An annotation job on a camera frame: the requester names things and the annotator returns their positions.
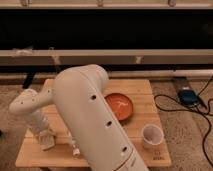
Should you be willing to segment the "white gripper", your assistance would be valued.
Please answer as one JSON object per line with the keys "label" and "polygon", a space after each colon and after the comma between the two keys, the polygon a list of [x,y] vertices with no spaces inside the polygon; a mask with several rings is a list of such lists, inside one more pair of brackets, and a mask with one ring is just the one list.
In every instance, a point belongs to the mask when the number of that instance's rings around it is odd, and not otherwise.
{"label": "white gripper", "polygon": [[44,116],[39,122],[30,127],[30,131],[34,135],[39,135],[42,131],[50,130],[49,120]]}

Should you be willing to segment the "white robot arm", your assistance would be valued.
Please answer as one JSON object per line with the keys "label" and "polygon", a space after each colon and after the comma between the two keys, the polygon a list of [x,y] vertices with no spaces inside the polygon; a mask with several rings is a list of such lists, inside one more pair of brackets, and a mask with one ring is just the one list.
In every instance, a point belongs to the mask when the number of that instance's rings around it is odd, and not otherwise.
{"label": "white robot arm", "polygon": [[103,97],[107,82],[98,65],[69,68],[51,88],[16,98],[9,110],[26,115],[53,104],[92,171],[149,171]]}

